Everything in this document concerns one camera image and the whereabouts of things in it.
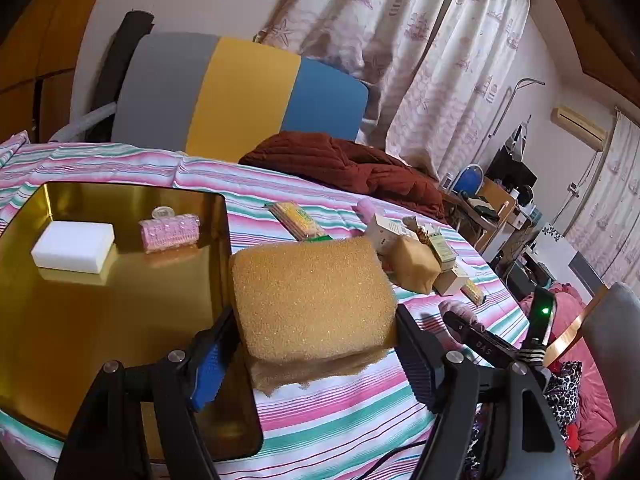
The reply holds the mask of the cream box gold print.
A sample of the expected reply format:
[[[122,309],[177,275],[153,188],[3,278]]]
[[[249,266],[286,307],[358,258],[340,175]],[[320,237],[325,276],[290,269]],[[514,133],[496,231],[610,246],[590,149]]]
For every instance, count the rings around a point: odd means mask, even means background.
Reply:
[[[433,288],[439,296],[452,296],[456,294],[468,281],[469,277],[461,266],[454,266],[452,269],[439,274],[434,281]]]

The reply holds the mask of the white foam sponge block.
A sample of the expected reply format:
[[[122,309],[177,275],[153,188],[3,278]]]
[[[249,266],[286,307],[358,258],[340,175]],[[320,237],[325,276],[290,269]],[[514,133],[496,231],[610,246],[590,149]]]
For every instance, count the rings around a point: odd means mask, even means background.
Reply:
[[[30,254],[38,268],[99,274],[114,240],[109,223],[52,221]]]

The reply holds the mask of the pink hair roller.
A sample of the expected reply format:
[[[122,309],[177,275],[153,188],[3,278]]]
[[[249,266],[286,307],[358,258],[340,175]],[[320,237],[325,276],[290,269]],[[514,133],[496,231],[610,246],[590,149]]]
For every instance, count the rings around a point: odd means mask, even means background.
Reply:
[[[152,218],[139,222],[142,247],[146,254],[195,245],[200,238],[200,217],[176,214],[169,206],[158,206]]]
[[[369,196],[360,198],[354,206],[358,218],[364,223],[368,224],[376,214],[382,214],[384,216],[384,209],[380,208]]]

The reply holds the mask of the wooden desk with clutter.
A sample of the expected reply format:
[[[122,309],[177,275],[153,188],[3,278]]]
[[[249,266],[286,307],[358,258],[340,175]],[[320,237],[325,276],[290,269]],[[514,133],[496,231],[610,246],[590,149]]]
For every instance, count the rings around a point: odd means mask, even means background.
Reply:
[[[489,206],[497,219],[478,213],[472,205],[453,190],[439,189],[448,224],[483,255],[489,247],[496,252],[517,230],[524,230],[529,218],[522,213],[520,203],[493,180],[484,178],[477,193],[478,200]]]

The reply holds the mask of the wooden chair grey seat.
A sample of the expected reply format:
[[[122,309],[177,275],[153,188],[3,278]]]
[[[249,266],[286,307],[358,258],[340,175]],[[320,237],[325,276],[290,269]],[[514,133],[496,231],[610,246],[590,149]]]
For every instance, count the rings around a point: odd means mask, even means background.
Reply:
[[[595,446],[576,457],[579,465],[612,446],[612,462],[620,460],[623,443],[639,426],[639,298],[623,283],[603,286],[566,330],[550,344],[544,366],[550,366],[583,341],[603,379],[616,427]]]

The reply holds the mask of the green white small box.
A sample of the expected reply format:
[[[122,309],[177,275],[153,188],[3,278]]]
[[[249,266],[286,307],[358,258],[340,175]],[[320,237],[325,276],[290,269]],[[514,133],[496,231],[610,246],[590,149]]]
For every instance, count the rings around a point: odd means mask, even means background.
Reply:
[[[428,234],[427,241],[439,262],[440,268],[444,272],[453,269],[457,262],[457,254],[449,246],[446,238],[442,236],[442,233]]]

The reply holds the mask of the blue folding chair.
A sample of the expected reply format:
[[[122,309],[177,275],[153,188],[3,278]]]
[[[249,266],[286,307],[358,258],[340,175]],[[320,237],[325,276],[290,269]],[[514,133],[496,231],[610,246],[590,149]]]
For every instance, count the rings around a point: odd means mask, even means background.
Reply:
[[[480,165],[469,164],[460,171],[454,180],[452,190],[457,194],[476,195],[484,183],[484,170]]]

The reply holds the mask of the striped pink green tablecloth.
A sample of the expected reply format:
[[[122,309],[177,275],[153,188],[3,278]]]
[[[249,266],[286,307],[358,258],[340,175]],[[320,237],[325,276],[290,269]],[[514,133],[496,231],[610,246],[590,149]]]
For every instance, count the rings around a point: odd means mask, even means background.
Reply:
[[[233,250],[284,242],[270,202],[304,207],[331,236],[363,230],[357,196],[296,177],[127,144],[33,144],[17,133],[1,147],[1,218],[11,220],[43,183],[132,183],[212,191],[227,204]],[[218,465],[225,479],[405,479],[433,417],[393,354],[361,373],[288,385],[256,396],[260,452]]]

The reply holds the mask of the gold metal tin tray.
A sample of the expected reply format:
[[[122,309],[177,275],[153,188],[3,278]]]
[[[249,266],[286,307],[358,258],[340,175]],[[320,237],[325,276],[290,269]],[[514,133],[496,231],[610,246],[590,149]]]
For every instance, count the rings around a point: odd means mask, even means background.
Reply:
[[[140,224],[158,206],[200,220],[196,244],[148,254]],[[55,221],[110,224],[96,274],[40,269],[32,248]],[[1,237],[1,434],[50,460],[100,366],[155,362],[186,348],[230,302],[230,230],[217,193],[48,182]]]

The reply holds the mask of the cream tall medicine box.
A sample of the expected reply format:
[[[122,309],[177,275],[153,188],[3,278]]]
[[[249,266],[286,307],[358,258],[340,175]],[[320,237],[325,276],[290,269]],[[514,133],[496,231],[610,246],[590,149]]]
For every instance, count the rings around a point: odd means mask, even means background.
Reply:
[[[409,230],[402,222],[386,218],[382,214],[372,216],[364,235],[379,256],[387,255],[399,237],[407,237],[410,240],[419,239],[416,233]]]

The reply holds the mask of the dark red quilted jacket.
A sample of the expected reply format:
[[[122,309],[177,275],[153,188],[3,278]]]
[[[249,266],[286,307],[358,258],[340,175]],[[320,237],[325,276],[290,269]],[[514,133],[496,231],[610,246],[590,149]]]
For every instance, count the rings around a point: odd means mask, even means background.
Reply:
[[[378,148],[323,132],[280,132],[245,154],[240,163],[372,196],[440,222],[446,220],[442,196],[431,178]]]

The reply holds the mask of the yellow cracker packet green end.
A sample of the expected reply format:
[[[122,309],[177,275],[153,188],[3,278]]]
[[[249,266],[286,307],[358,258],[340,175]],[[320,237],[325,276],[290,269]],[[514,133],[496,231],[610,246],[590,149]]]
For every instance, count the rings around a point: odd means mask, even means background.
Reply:
[[[320,242],[320,240],[331,239],[329,234],[311,218],[311,215],[296,203],[277,202],[268,204],[265,208],[298,242]]]

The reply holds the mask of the grey yellow blue chair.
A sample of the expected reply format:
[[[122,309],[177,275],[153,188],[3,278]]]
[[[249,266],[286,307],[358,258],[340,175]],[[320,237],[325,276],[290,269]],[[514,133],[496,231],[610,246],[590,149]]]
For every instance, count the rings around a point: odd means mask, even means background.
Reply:
[[[114,142],[237,162],[281,131],[356,139],[367,87],[311,58],[248,40],[154,32],[128,12],[107,50],[91,110],[54,142]]]

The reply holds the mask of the wooden wardrobe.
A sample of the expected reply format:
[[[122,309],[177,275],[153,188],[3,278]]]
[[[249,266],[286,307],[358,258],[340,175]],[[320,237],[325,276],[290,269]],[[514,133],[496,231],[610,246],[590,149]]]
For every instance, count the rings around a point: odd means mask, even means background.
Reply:
[[[1,0],[1,139],[46,142],[70,120],[79,50],[96,0]]]

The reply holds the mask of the wall air conditioner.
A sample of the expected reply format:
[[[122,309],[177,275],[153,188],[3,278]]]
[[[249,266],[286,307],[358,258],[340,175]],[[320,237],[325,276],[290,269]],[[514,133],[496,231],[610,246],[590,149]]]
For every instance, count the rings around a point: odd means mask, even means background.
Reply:
[[[593,151],[602,152],[608,133],[585,116],[565,106],[555,107],[551,112],[551,121],[576,139],[581,140]]]

